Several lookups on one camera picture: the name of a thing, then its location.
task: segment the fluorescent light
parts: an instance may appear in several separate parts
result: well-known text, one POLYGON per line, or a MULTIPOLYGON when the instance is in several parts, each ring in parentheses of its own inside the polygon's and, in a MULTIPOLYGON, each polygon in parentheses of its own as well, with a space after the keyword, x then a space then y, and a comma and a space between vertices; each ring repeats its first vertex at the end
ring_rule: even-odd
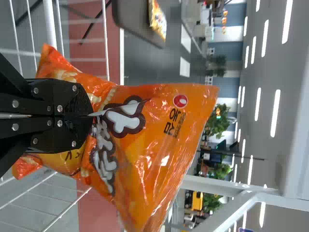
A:
POLYGON ((251 157, 250 157, 250 162, 249 162, 248 185, 251 184, 252 167, 253 167, 253 155, 251 155, 251 157))
POLYGON ((243 214, 243 220, 242 220, 242 228, 246 228, 246 223, 247 223, 247 211, 243 214))
POLYGON ((248 16, 245 17, 245 24, 243 25, 243 36, 247 34, 248 16))
POLYGON ((282 44, 285 44, 288 41, 290 20, 291 20, 291 14, 292 14, 292 5, 293 5, 293 0, 286 1, 286 9, 285 9, 285 17, 284 17, 284 25, 283 25, 283 33, 282 33, 282 44))
POLYGON ((233 167, 234 167, 234 161, 235 161, 235 154, 233 154, 233 157, 232 157, 232 165, 230 165, 230 168, 233 168, 233 167))
POLYGON ((258 12, 258 11, 259 11, 259 9, 260 9, 260 3, 261 3, 261 0, 256 0, 255 12, 258 12))
POLYGON ((268 25, 269 25, 269 20, 266 20, 265 24, 264 24, 264 34, 263 34, 263 43, 262 43, 262 57, 265 56, 265 52, 266 52, 268 25))
POLYGON ((257 94, 256 94, 256 105, 255 105, 255 114, 254 114, 255 121, 259 119, 260 100, 261 100, 261 88, 258 88, 257 94))
POLYGON ((236 176, 237 176, 237 164, 235 164, 235 169, 234 169, 234 183, 236 182, 236 176))
POLYGON ((235 139, 237 138, 237 127, 238 127, 238 122, 236 122, 236 125, 235 125, 235 136, 234 136, 235 139))
POLYGON ((243 157, 245 156, 246 139, 242 141, 242 151, 241 151, 241 163, 243 163, 243 157))
POLYGON ((248 67, 249 46, 246 48, 245 69, 248 67))
POLYGON ((241 97, 241 86, 238 88, 238 104, 240 103, 240 97, 241 97))
POLYGON ((240 134, 241 134, 241 129, 238 130, 238 142, 240 142, 240 134))
POLYGON ((254 63, 255 46, 256 46, 256 36, 253 37, 253 41, 252 41, 251 64, 254 63))
POLYGON ((271 128, 270 128, 271 137, 275 137, 275 134, 276 134, 279 103, 280 103, 280 93, 281 93, 281 90, 277 89, 275 93, 274 109, 272 112, 272 120, 271 120, 271 128))
POLYGON ((264 225, 264 216, 265 216, 266 203, 262 202, 261 211, 260 211, 260 227, 262 228, 264 225))
POLYGON ((243 103, 245 101, 245 90, 246 90, 246 87, 242 87, 242 96, 241 96, 241 107, 243 107, 243 103))

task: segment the orange snack bag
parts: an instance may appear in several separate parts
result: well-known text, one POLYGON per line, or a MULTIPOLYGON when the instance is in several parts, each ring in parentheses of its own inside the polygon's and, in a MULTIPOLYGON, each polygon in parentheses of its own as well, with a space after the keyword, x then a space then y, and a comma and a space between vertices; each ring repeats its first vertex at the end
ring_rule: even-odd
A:
POLYGON ((36 77, 81 83, 94 111, 101 112, 80 149, 31 155, 93 186, 115 204, 128 232, 159 231, 195 156, 218 88, 117 86, 78 72, 47 45, 36 77))

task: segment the tree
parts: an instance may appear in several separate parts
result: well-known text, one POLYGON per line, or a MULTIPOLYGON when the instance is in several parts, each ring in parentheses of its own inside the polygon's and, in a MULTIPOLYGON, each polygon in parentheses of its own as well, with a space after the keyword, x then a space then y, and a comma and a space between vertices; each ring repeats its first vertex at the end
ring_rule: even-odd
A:
POLYGON ((226 104, 217 104, 205 126, 207 137, 216 135, 217 139, 222 138, 222 133, 230 125, 227 115, 229 110, 230 107, 227 107, 226 104), (217 111, 220 111, 220 117, 217 116, 217 111))

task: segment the bolt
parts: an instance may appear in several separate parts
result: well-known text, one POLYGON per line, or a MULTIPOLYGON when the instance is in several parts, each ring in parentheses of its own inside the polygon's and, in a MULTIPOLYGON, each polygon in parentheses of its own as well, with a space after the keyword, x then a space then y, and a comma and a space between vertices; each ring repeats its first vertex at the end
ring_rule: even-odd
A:
POLYGON ((38 94, 38 93, 39 93, 39 89, 35 87, 35 88, 33 89, 33 92, 34 92, 35 94, 38 94))
POLYGON ((19 106, 19 102, 17 100, 12 101, 13 108, 17 108, 19 106))
POLYGON ((13 123, 12 130, 18 131, 18 129, 19 129, 19 125, 17 123, 13 123))
POLYGON ((57 110, 58 110, 58 112, 59 112, 59 113, 61 113, 61 112, 62 112, 62 110, 63 110, 62 105, 57 106, 57 110))
POLYGON ((62 121, 61 120, 59 120, 58 122, 57 122, 57 125, 59 126, 59 127, 62 127, 62 121))

